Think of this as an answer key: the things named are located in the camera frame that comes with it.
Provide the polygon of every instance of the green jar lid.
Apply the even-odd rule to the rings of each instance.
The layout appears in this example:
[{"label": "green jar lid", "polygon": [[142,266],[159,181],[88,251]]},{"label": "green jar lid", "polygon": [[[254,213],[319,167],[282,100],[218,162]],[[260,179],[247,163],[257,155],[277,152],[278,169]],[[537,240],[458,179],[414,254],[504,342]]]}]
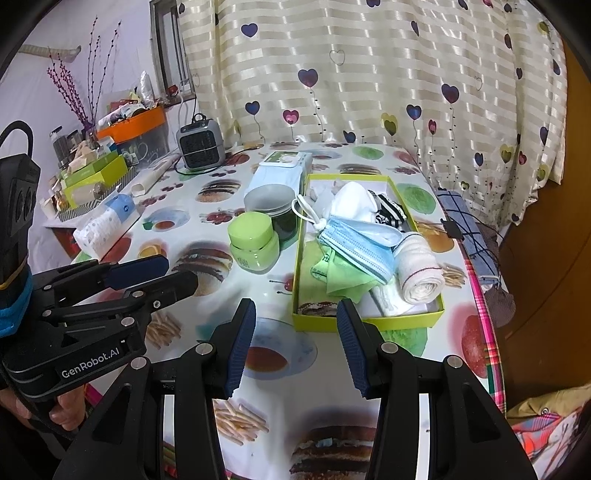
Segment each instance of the green jar lid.
[{"label": "green jar lid", "polygon": [[271,217],[260,212],[245,212],[228,225],[232,245],[241,250],[259,250],[273,237]]}]

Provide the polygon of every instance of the checkered cloth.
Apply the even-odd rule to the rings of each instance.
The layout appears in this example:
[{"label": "checkered cloth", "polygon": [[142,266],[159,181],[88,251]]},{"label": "checkered cloth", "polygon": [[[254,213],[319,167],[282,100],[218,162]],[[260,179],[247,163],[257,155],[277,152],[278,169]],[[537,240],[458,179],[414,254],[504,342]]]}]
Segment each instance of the checkered cloth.
[{"label": "checkered cloth", "polygon": [[482,285],[497,284],[499,282],[498,261],[493,252],[488,250],[486,242],[476,226],[476,221],[468,211],[462,196],[458,192],[449,190],[438,190],[435,194],[448,217],[454,220],[460,228],[464,236],[462,241],[464,249],[474,265],[480,283]]}]

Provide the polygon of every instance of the white cloth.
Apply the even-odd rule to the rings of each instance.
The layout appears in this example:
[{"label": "white cloth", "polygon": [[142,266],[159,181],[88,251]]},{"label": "white cloth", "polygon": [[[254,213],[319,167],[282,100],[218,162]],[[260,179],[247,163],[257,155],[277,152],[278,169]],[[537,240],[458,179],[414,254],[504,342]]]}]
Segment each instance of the white cloth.
[{"label": "white cloth", "polygon": [[425,238],[420,233],[409,233],[394,250],[394,256],[404,301],[419,305],[435,300],[445,279]]},{"label": "white cloth", "polygon": [[374,287],[369,293],[383,317],[397,317],[414,307],[411,303],[404,301],[396,275],[392,277],[392,280],[387,285]]}]

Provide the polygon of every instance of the blue gripper pad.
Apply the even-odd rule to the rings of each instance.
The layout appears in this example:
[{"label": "blue gripper pad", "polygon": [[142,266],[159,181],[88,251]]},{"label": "blue gripper pad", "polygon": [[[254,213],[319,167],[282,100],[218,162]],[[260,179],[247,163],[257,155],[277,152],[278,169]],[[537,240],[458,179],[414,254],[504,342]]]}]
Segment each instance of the blue gripper pad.
[{"label": "blue gripper pad", "polygon": [[252,335],[255,332],[256,325],[256,307],[250,299],[243,299],[238,306],[238,310],[245,306],[242,315],[242,323],[236,334],[236,339],[232,345],[232,350],[228,356],[228,378],[224,385],[224,392],[228,397],[232,396],[234,390],[240,386],[246,355],[251,346]]},{"label": "blue gripper pad", "polygon": [[339,330],[340,341],[345,350],[349,371],[353,378],[353,385],[361,392],[361,396],[365,398],[369,392],[367,362],[353,324],[351,323],[349,313],[342,301],[339,302],[336,309],[336,326]]},{"label": "blue gripper pad", "polygon": [[114,265],[105,275],[105,288],[123,290],[166,275],[168,259],[162,255],[154,255],[133,262]]}]

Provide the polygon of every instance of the window frame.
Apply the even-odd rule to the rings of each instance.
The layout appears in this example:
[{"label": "window frame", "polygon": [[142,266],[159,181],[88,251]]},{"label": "window frame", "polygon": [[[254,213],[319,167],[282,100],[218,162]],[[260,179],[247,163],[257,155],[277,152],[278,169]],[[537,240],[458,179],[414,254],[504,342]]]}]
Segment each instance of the window frame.
[{"label": "window frame", "polygon": [[[173,39],[174,39],[174,51],[176,57],[171,59],[168,57],[167,52],[163,49],[163,42],[161,39],[162,31],[158,25],[158,18],[162,11],[159,9],[158,4],[174,4],[176,12],[173,13],[171,6],[170,12],[175,17],[176,21],[173,22]],[[178,26],[178,6],[176,0],[150,0],[150,23],[151,23],[151,47],[152,47],[152,58],[154,61],[154,69],[156,71],[156,81],[158,83],[158,89],[160,90],[161,97],[164,101],[165,106],[176,105],[181,102],[181,94],[183,94],[185,101],[196,98],[195,87],[193,84],[193,75],[189,70],[189,65],[184,49],[183,36],[181,35]],[[181,84],[178,85],[178,94],[172,96],[168,92],[168,88],[172,83],[171,80],[167,79],[167,72],[165,65],[170,65],[171,61],[176,61],[178,72],[180,75],[185,75],[185,79],[181,80]],[[181,87],[183,85],[189,85],[190,90],[183,92]]]}]

